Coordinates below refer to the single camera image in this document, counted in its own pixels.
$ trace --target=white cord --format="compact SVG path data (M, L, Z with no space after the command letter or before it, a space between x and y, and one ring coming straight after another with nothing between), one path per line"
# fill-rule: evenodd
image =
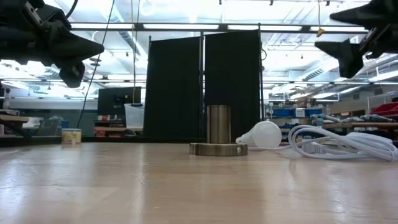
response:
M296 137L302 132L322 134L325 137L297 143ZM290 130L287 139L289 141L289 146L273 148L272 150L292 148L303 156L315 159L378 158L391 162L398 160L398 150L392 144L392 141L383 140L383 138L372 134L353 133L347 136L339 136L322 128L300 125ZM334 150L326 145L317 143L331 140L337 141L337 146L340 150Z

